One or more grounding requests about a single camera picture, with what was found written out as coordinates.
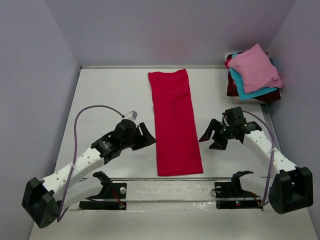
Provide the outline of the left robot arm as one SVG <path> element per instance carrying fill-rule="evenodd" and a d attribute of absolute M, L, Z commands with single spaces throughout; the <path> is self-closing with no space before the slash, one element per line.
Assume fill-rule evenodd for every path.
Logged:
<path fill-rule="evenodd" d="M 120 156 L 126 149 L 143 149 L 156 143 L 146 125 L 136 125 L 132 120 L 122 119 L 111 132 L 91 144 L 77 159 L 57 172 L 41 180 L 30 179 L 25 186 L 22 207 L 34 223 L 43 229 L 54 221 L 59 222 L 69 206 L 97 195 L 104 198 L 110 194 L 112 181 L 97 169 Z M 92 174 L 98 180 L 93 189 L 83 187 L 72 193 L 71 187 L 84 184 L 84 177 Z"/>

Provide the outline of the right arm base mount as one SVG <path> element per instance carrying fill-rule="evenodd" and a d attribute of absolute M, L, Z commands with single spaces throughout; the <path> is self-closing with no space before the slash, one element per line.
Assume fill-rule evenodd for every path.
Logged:
<path fill-rule="evenodd" d="M 217 181 L 210 194 L 216 199 L 216 208 L 224 209 L 263 209 L 261 197 L 252 191 L 242 188 L 240 178 L 253 174 L 245 170 L 234 173 L 228 181 Z"/>

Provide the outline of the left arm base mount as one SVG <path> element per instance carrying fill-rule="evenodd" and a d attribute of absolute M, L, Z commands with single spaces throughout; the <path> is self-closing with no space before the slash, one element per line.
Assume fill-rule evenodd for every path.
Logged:
<path fill-rule="evenodd" d="M 80 201 L 81 210 L 112 210 L 124 211 L 127 209 L 127 183 L 112 181 L 104 172 L 92 174 L 93 180 L 98 180 L 99 191 Z"/>

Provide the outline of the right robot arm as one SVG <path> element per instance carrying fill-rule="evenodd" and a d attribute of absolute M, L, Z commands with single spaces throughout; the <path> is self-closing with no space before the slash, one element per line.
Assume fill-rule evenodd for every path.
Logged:
<path fill-rule="evenodd" d="M 241 107 L 227 109 L 222 120 L 212 119 L 199 138 L 212 140 L 212 150 L 224 151 L 230 140 L 238 140 L 247 147 L 267 169 L 264 193 L 258 208 L 270 204 L 282 215 L 311 207 L 314 203 L 313 174 L 307 167 L 299 167 L 276 147 L 273 132 L 269 136 L 255 121 L 247 121 Z"/>

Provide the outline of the red folded t shirt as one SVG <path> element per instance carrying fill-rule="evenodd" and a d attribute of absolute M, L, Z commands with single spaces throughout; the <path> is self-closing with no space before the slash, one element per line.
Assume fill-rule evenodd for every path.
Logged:
<path fill-rule="evenodd" d="M 225 61 L 224 65 L 227 69 L 232 68 L 235 71 L 241 70 L 242 63 L 241 63 L 241 58 L 238 55 L 241 55 L 243 52 L 234 52 L 234 53 L 229 53 L 225 56 Z"/>

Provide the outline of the pink folded t shirt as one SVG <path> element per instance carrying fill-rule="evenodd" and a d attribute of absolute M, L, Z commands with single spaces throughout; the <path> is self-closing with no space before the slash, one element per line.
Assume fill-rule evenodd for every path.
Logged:
<path fill-rule="evenodd" d="M 238 72 L 248 81 L 250 86 L 261 84 L 262 87 L 283 88 L 283 81 L 277 68 L 271 63 L 269 56 L 259 44 L 244 51 L 240 57 L 242 69 Z"/>

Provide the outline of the red t shirt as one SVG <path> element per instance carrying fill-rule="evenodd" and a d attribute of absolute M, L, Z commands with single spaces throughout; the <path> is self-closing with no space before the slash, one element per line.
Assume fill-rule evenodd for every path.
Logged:
<path fill-rule="evenodd" d="M 232 68 L 235 71 L 241 70 L 242 63 L 241 63 L 241 58 L 238 55 L 241 55 L 243 52 L 234 52 L 234 53 L 229 53 L 225 56 L 225 61 L 224 65 L 227 69 Z"/>
<path fill-rule="evenodd" d="M 204 172 L 186 69 L 150 72 L 157 174 L 160 177 Z"/>

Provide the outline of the dark maroon folded t shirt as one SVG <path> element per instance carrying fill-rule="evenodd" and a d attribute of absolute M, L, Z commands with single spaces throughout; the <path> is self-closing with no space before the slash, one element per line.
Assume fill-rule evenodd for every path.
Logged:
<path fill-rule="evenodd" d="M 262 88 L 256 92 L 246 93 L 243 77 L 233 68 L 229 68 L 229 61 L 240 52 L 226 53 L 224 65 L 227 71 L 226 95 L 241 104 L 268 104 L 281 99 L 281 92 L 276 88 Z"/>

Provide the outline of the teal folded t shirt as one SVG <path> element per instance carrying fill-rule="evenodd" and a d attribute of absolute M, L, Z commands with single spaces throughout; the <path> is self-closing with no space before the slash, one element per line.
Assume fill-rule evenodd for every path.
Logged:
<path fill-rule="evenodd" d="M 278 89 L 277 87 L 268 87 L 268 86 L 261 86 L 260 83 L 253 83 L 253 86 L 250 86 L 250 84 L 248 83 L 248 81 L 242 76 L 243 78 L 243 87 L 244 87 L 244 91 L 247 93 L 247 94 L 250 94 L 252 92 L 257 92 L 258 90 L 260 89 L 264 89 L 264 88 L 275 88 L 275 89 Z"/>

